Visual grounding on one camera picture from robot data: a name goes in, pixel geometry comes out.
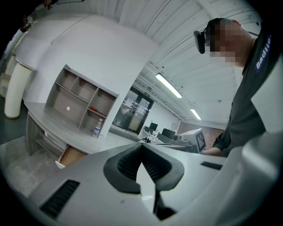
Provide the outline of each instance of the desk leg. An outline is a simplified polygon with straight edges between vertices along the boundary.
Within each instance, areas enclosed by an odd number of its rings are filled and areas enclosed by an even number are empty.
[[[39,133],[44,133],[44,131],[36,124],[36,122],[27,115],[27,151],[29,155],[33,155],[41,146],[36,142]]]

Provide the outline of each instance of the gray shelf unit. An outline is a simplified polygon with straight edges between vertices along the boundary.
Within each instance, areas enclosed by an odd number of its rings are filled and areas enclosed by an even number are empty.
[[[65,65],[51,88],[46,107],[54,108],[60,117],[70,119],[76,127],[91,135],[99,119],[103,120],[103,126],[116,98],[116,94],[87,81]]]

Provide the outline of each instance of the ceiling light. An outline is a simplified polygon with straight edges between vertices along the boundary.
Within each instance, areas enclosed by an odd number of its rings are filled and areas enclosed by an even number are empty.
[[[201,120],[200,116],[197,114],[197,112],[195,111],[195,109],[191,109],[191,112],[193,112],[193,114],[196,116],[196,118],[198,120]]]
[[[156,78],[161,81],[177,98],[182,98],[183,96],[160,74],[156,75]]]

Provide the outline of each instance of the white table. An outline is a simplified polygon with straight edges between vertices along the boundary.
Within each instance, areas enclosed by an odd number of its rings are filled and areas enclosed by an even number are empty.
[[[154,135],[151,135],[150,133],[148,133],[147,131],[145,131],[144,129],[141,131],[142,132],[142,138],[144,138],[145,136],[147,136],[147,138],[149,138],[151,140],[152,143],[163,143],[161,140],[159,140],[157,137],[155,137]]]

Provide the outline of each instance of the doorway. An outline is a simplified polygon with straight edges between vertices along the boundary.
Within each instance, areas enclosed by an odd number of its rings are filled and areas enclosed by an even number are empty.
[[[112,124],[139,134],[152,104],[153,100],[132,87],[123,100]]]

